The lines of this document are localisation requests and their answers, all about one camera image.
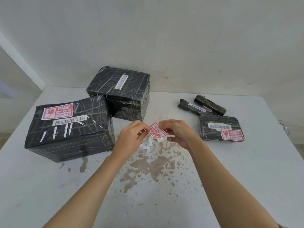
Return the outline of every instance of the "barcode label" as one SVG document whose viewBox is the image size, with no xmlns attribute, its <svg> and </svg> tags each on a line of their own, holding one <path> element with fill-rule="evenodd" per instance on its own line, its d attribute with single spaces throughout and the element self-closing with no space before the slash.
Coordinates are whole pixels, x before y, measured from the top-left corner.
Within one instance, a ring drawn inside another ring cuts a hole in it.
<svg viewBox="0 0 304 228">
<path fill-rule="evenodd" d="M 77 116 L 77 117 L 73 117 L 73 118 L 54 120 L 53 121 L 53 126 L 64 125 L 64 124 L 68 124 L 68 123 L 71 123 L 71 122 L 84 121 L 86 119 L 87 119 L 87 116 L 82 115 L 82 116 Z"/>
<path fill-rule="evenodd" d="M 126 82 L 127 78 L 128 78 L 128 75 L 123 74 L 121 76 L 121 78 L 119 79 L 119 81 L 118 81 L 118 83 L 117 83 L 117 85 L 115 86 L 114 89 L 121 90 L 121 88 L 123 87 L 123 85 Z"/>
<path fill-rule="evenodd" d="M 205 109 L 203 109 L 203 108 L 201 108 L 201 107 L 198 107 L 197 105 L 193 105 L 193 104 L 191 104 L 191 103 L 189 103 L 188 105 L 193 106 L 193 107 L 195 107 L 195 108 L 197 108 L 197 109 L 203 111 L 204 113 L 206 113 L 206 110 L 205 110 Z"/>
<path fill-rule="evenodd" d="M 208 127 L 210 129 L 227 129 L 227 130 L 232 130 L 231 125 L 218 125 L 214 123 L 208 123 Z"/>
</svg>

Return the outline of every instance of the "table surface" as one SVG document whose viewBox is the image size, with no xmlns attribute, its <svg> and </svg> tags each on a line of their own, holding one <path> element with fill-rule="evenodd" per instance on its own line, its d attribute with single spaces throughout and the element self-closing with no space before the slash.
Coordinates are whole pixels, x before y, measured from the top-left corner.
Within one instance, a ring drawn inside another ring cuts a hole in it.
<svg viewBox="0 0 304 228">
<path fill-rule="evenodd" d="M 164 119 L 183 119 L 198 133 L 199 117 L 177 107 L 181 98 L 193 102 L 195 96 L 151 92 L 144 122 L 150 125 Z M 208 141 L 212 152 L 278 223 L 289 228 L 301 227 L 304 162 L 264 99 L 204 96 L 224 106 L 226 116 L 239 120 L 246 139 L 242 143 Z M 85 158 L 55 163 L 23 147 L 36 105 L 87 97 L 83 88 L 47 87 L 2 148 L 2 227 L 43 226 L 110 154 L 91 155 L 87 163 Z M 116 138 L 129 123 L 113 118 Z M 115 177 L 93 225 L 98 228 L 142 226 L 219 227 L 191 156 L 173 143 L 164 141 L 153 146 L 150 154 L 136 152 L 132 156 Z"/>
</svg>

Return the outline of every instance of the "black package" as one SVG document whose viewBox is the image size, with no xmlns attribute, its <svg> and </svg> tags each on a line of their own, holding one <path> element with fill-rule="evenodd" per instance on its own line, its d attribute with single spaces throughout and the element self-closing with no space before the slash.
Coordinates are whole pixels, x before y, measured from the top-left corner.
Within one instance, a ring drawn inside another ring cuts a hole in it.
<svg viewBox="0 0 304 228">
<path fill-rule="evenodd" d="M 178 107 L 183 109 L 183 110 L 194 113 L 196 115 L 201 115 L 201 114 L 205 114 L 205 113 L 206 114 L 211 114 L 211 112 L 207 111 L 206 109 L 204 109 L 202 107 L 199 107 L 197 105 L 194 105 L 192 103 L 189 103 L 184 99 L 180 100 L 180 103 L 178 104 Z"/>
<path fill-rule="evenodd" d="M 104 96 L 40 105 L 24 148 L 55 162 L 112 150 L 113 123 Z"/>
<path fill-rule="evenodd" d="M 143 121 L 150 98 L 150 74 L 105 66 L 87 92 L 90 96 L 104 95 L 113 117 Z"/>
<path fill-rule="evenodd" d="M 234 117 L 200 115 L 200 137 L 203 140 L 242 142 L 244 135 L 239 121 Z"/>
<path fill-rule="evenodd" d="M 214 102 L 208 100 L 207 98 L 201 95 L 197 95 L 194 99 L 194 102 L 206 107 L 207 110 L 212 111 L 214 115 L 224 115 L 227 111 L 224 107 L 215 104 Z"/>
</svg>

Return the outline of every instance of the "red fragile label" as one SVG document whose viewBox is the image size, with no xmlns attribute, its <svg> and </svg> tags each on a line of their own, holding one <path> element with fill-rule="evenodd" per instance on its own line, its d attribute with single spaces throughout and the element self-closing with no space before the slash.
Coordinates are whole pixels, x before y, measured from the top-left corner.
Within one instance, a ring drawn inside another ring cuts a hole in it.
<svg viewBox="0 0 304 228">
<path fill-rule="evenodd" d="M 42 120 L 69 118 L 73 116 L 73 103 L 44 108 Z"/>
<path fill-rule="evenodd" d="M 245 141 L 241 130 L 221 130 L 221 135 L 224 140 Z"/>
<path fill-rule="evenodd" d="M 152 135 L 152 138 L 162 138 L 168 135 L 163 129 L 160 129 L 158 127 L 157 122 L 153 123 L 151 126 L 149 126 L 149 128 L 150 128 L 149 134 Z"/>
</svg>

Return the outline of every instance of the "hand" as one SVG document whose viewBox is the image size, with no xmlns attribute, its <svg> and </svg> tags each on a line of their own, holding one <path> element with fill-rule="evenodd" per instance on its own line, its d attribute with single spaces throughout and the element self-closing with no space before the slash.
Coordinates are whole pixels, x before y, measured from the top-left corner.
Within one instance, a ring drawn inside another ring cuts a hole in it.
<svg viewBox="0 0 304 228">
<path fill-rule="evenodd" d="M 112 151 L 112 156 L 126 162 L 135 153 L 150 131 L 149 126 L 136 120 L 123 128 Z"/>
<path fill-rule="evenodd" d="M 196 136 L 193 130 L 182 120 L 164 120 L 159 122 L 159 128 L 167 130 L 166 132 L 175 137 L 168 137 L 169 142 L 176 142 L 184 149 L 191 151 L 186 138 L 188 136 Z"/>
</svg>

